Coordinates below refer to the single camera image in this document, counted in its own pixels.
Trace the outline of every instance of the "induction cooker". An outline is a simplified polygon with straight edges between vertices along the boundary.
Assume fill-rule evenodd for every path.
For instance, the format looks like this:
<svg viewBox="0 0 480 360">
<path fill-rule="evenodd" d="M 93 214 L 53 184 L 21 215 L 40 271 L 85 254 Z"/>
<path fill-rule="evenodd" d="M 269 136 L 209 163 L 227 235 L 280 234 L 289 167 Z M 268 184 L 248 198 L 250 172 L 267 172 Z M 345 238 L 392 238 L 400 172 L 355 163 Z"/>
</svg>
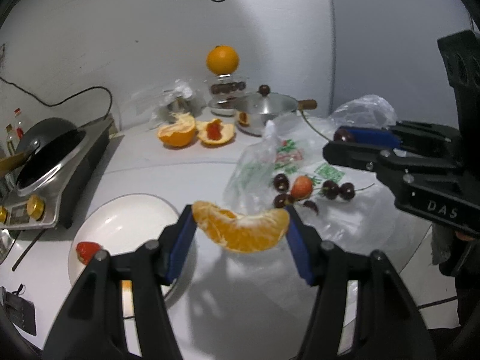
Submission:
<svg viewBox="0 0 480 360">
<path fill-rule="evenodd" d="M 111 120 L 68 131 L 33 155 L 0 206 L 7 230 L 71 226 L 72 214 L 109 142 Z"/>
</svg>

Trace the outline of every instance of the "gray wall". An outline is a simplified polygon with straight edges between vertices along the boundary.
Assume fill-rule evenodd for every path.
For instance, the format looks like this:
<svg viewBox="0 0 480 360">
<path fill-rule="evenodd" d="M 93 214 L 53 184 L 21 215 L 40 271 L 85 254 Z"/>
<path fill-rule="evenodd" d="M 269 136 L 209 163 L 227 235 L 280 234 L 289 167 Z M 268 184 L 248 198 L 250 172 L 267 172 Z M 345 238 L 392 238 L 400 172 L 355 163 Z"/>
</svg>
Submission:
<svg viewBox="0 0 480 360">
<path fill-rule="evenodd" d="M 333 0 L 333 109 L 375 93 L 401 119 L 457 126 L 436 40 L 470 27 L 460 0 Z"/>
</svg>

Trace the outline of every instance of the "white wall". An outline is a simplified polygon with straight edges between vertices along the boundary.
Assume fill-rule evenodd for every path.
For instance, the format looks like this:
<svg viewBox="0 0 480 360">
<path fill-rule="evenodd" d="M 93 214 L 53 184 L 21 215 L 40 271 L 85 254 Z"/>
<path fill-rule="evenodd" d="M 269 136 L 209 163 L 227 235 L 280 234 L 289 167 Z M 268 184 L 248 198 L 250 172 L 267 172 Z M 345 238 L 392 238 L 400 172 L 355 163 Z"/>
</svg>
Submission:
<svg viewBox="0 0 480 360">
<path fill-rule="evenodd" d="M 239 73 L 252 87 L 329 107 L 332 75 L 331 0 L 21 0 L 0 30 L 6 42 L 1 73 L 48 102 L 92 85 L 114 94 L 123 127 L 148 119 L 129 104 L 133 93 L 176 78 L 198 82 L 209 73 L 208 51 L 234 46 Z M 47 109 L 0 83 L 0 131 L 21 107 L 34 121 L 66 117 L 76 124 L 100 117 L 102 92 Z"/>
<path fill-rule="evenodd" d="M 367 93 L 402 119 L 456 127 L 457 109 L 437 39 L 470 28 L 460 0 L 333 0 L 333 106 Z"/>
</svg>

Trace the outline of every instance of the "stainless steel pot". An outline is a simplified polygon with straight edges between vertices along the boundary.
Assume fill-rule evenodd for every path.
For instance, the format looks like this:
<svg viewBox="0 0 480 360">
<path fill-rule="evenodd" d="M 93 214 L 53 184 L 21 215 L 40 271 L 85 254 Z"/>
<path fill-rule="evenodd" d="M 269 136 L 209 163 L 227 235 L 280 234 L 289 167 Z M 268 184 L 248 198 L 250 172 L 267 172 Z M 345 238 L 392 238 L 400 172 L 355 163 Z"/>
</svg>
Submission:
<svg viewBox="0 0 480 360">
<path fill-rule="evenodd" d="M 315 109 L 315 100 L 297 101 L 291 96 L 270 93 L 268 85 L 260 85 L 258 92 L 235 99 L 235 121 L 240 130 L 261 136 L 269 120 L 288 112 L 301 109 Z"/>
</svg>

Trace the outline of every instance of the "tabletop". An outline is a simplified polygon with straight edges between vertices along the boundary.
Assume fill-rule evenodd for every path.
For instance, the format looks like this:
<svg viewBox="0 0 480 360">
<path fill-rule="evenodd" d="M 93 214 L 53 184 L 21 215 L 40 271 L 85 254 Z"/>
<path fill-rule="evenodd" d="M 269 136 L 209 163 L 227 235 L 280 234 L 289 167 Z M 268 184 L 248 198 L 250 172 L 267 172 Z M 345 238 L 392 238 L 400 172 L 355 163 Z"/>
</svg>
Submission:
<svg viewBox="0 0 480 360">
<path fill-rule="evenodd" d="M 201 119 L 211 117 L 205 111 Z M 164 198 L 178 212 L 194 200 L 220 202 L 243 149 L 259 141 L 260 138 L 237 132 L 235 141 L 222 147 L 207 148 L 197 142 L 185 149 L 171 150 L 146 125 L 113 138 L 86 185 L 72 227 L 47 231 L 12 272 L 12 265 L 35 236 L 22 233 L 0 265 L 1 285 L 13 291 L 24 284 L 22 296 L 35 305 L 37 336 L 23 331 L 21 334 L 43 347 L 71 288 L 67 271 L 71 243 L 94 210 L 116 197 L 139 192 Z M 408 230 L 411 236 L 408 247 L 387 251 L 397 270 L 401 271 L 413 256 L 429 225 L 405 213 L 400 213 L 392 223 L 396 234 Z M 189 271 L 182 272 L 167 305 L 185 359 L 289 359 L 296 355 L 316 289 L 306 286 L 296 275 L 285 243 L 263 252 L 262 257 L 235 255 L 198 231 L 190 252 L 194 264 Z M 281 283 L 265 276 L 272 269 L 283 275 Z M 284 283 L 288 283 L 288 291 L 277 290 Z M 354 315 L 355 308 L 351 307 L 346 322 L 351 322 Z M 134 320 L 126 320 L 125 329 L 130 351 L 140 354 Z M 349 334 L 344 329 L 343 346 L 347 345 Z"/>
</svg>

